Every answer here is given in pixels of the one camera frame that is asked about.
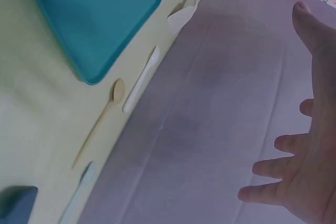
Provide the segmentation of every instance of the teal tray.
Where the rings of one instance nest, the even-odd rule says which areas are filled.
[[[100,82],[161,0],[37,0],[80,78]]]

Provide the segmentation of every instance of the wooden spoon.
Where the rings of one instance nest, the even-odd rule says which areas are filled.
[[[90,145],[90,142],[92,140],[93,135],[95,134],[95,132],[97,131],[97,129],[99,128],[98,126],[100,125],[100,123],[102,122],[102,119],[104,118],[104,116],[107,114],[107,112],[109,111],[109,109],[112,106],[115,106],[117,104],[119,104],[122,99],[124,98],[125,95],[125,83],[122,79],[118,79],[111,91],[110,91],[110,97],[109,97],[109,101],[106,104],[105,108],[103,109],[103,111],[101,112],[100,116],[98,117],[98,119],[96,120],[94,126],[92,127],[91,131],[89,132],[87,138],[85,139],[82,147],[80,148],[75,161],[72,164],[72,169],[76,166],[76,164],[79,161],[80,156],[82,155],[82,153],[87,149],[87,147]]]

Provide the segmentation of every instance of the fingernail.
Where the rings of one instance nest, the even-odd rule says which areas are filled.
[[[301,1],[296,2],[295,7],[299,8],[301,10],[305,10],[306,12],[310,13],[310,9],[309,9],[308,5],[306,5],[304,2],[301,2]]]

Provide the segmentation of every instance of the finger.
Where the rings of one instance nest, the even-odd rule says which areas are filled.
[[[239,191],[238,198],[244,202],[281,205],[277,195],[278,186],[279,183],[244,187]]]
[[[300,104],[300,112],[303,115],[312,117],[314,107],[314,99],[306,99]]]
[[[313,56],[321,47],[336,40],[336,31],[319,22],[303,2],[294,4],[292,21],[295,31]]]
[[[259,176],[281,179],[288,168],[290,160],[290,157],[281,157],[277,159],[259,161],[253,165],[252,172],[253,174]]]
[[[298,154],[299,151],[302,151],[305,148],[308,142],[308,136],[309,134],[307,133],[280,136],[275,139],[274,147],[282,152]]]

